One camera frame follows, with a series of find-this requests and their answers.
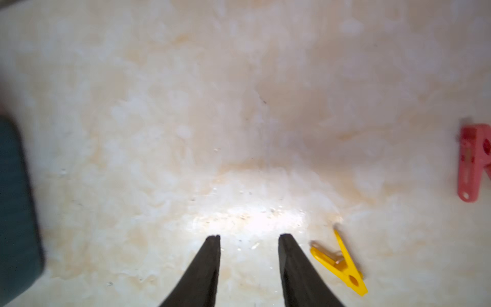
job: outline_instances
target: dark green object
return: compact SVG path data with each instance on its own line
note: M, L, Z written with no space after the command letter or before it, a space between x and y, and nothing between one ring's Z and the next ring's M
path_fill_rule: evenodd
M0 117L0 306L28 289L43 266L19 134Z

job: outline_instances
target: table surface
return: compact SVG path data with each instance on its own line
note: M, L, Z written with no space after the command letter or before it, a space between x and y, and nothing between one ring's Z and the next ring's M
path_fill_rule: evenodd
M283 306L277 240L337 250L347 306L487 306L487 0L25 0L0 11L0 100L47 267L9 306L157 306L221 235L217 306Z

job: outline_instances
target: marble surface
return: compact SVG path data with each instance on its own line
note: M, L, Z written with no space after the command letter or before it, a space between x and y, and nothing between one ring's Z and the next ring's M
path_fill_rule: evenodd
M337 249L347 306L488 306L488 0L25 0L0 11L47 267L9 306L157 306L220 234L217 306L283 306L279 234Z

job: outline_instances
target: clothespin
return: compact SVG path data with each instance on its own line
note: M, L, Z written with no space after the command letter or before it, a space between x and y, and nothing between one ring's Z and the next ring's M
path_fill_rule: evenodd
M491 178L491 127L468 125L461 128L458 194L466 202L479 195L483 170Z
M323 266L325 266L328 270L338 276L339 279L341 279L346 284L346 286L353 289L360 296L363 296L368 292L365 284L363 283L363 275L356 268L355 263L351 259L351 256L348 253L346 246L344 246L344 243L341 240L341 237L339 236L339 233L336 229L334 230L334 234L336 235L339 248L341 249L341 253L343 254L343 259L331 259L314 246L310 248L310 253Z

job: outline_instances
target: yellow clothespin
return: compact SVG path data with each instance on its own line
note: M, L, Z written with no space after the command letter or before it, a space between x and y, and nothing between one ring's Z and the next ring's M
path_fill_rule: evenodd
M334 230L334 234L336 235L336 239L339 247L341 248L344 259L341 261L331 259L313 246L310 248L310 252L317 261L338 276L339 279L346 284L346 286L353 289L360 296L363 296L368 292L367 287L365 287L362 280L363 275L356 268L355 263L351 259L350 254L348 253L346 246L344 246L343 241L341 240L341 237L336 229Z

